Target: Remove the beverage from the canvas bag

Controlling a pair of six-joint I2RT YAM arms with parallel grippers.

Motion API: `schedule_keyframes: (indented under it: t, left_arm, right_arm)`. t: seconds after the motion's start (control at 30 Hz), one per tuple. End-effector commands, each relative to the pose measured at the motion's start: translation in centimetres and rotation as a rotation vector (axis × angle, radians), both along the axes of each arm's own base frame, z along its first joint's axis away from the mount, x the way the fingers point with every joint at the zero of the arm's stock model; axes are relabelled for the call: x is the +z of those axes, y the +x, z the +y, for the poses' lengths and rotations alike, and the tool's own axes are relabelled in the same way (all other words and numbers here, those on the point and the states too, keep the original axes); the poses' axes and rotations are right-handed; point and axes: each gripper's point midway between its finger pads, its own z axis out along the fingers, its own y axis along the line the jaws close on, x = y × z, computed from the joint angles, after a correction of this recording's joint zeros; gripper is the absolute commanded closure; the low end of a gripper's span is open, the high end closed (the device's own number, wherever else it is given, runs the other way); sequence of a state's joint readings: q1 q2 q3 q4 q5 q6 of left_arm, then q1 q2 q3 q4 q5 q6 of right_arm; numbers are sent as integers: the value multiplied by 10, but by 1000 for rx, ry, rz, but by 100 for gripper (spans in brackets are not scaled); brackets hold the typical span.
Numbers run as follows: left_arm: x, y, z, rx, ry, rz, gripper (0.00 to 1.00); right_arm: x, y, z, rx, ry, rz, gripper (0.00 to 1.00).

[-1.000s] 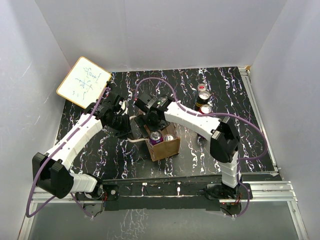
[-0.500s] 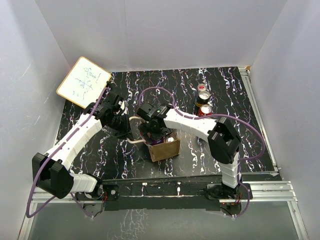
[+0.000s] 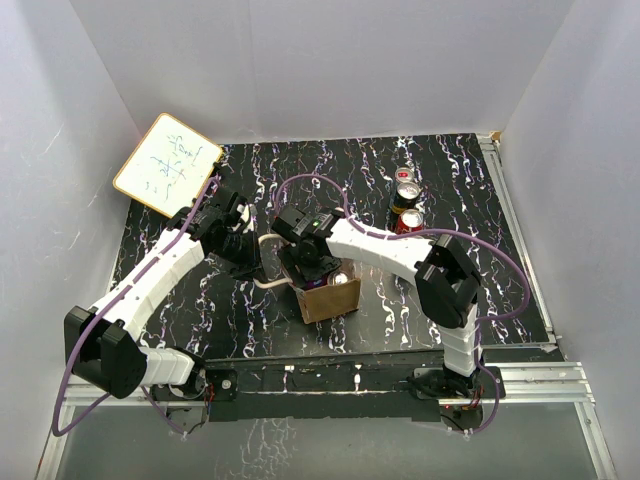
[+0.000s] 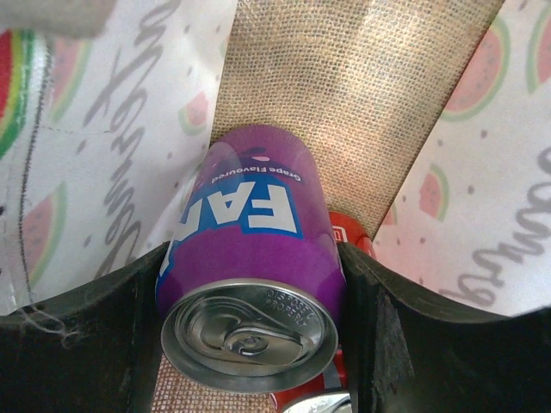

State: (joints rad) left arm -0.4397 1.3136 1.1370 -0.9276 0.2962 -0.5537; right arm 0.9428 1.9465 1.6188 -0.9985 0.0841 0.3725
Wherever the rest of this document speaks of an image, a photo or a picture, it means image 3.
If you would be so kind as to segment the red soda can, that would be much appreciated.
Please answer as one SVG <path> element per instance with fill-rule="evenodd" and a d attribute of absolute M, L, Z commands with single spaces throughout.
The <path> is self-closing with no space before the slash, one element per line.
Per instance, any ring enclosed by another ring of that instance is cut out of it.
<path fill-rule="evenodd" d="M 332 285 L 341 285 L 351 281 L 352 276 L 346 272 L 338 271 L 331 276 L 330 280 Z"/>

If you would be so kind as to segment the red coke can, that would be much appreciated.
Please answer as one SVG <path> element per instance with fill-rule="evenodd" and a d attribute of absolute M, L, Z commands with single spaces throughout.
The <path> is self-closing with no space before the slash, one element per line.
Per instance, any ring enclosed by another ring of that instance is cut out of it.
<path fill-rule="evenodd" d="M 395 226 L 395 233 L 400 235 L 420 231 L 423 228 L 423 214 L 417 209 L 407 209 L 399 215 Z"/>

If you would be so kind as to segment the red-tab soda can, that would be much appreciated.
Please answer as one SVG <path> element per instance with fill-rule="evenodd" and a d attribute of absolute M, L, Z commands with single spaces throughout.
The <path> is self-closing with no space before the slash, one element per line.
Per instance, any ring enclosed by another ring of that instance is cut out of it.
<path fill-rule="evenodd" d="M 394 180 L 396 183 L 414 182 L 415 174 L 408 167 L 399 167 L 394 173 Z"/>

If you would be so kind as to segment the purple soda can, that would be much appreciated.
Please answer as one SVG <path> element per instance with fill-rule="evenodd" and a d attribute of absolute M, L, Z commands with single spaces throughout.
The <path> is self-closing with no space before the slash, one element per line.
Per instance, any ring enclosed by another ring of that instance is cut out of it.
<path fill-rule="evenodd" d="M 319 280 L 309 282 L 306 286 L 306 289 L 307 290 L 315 289 L 315 288 L 325 286 L 326 284 L 327 284 L 327 281 L 324 278 L 321 278 Z"/>

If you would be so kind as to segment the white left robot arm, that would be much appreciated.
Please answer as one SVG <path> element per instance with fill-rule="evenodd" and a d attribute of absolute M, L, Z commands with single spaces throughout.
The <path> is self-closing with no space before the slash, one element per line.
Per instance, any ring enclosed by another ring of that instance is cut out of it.
<path fill-rule="evenodd" d="M 179 210 L 105 297 L 68 312 L 64 340 L 71 373 L 118 399 L 154 385 L 170 386 L 186 399 L 200 396 L 207 376 L 198 357 L 181 348 L 141 347 L 138 340 L 165 297 L 210 255 L 229 263 L 236 280 L 266 279 L 249 201 L 226 187 L 200 207 Z"/>

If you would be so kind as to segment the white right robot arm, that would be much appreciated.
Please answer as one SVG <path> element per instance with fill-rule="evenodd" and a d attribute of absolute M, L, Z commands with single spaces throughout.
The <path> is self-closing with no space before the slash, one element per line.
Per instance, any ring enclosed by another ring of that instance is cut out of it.
<path fill-rule="evenodd" d="M 298 286 L 328 276 L 341 260 L 374 266 L 413 285 L 423 314 L 438 326 L 444 349 L 442 371 L 416 380 L 416 388 L 433 397 L 475 394 L 482 382 L 477 367 L 482 349 L 476 340 L 480 275 L 453 235 L 428 240 L 367 231 L 336 209 L 311 215 L 290 205 L 271 228 L 288 242 L 278 256 Z"/>

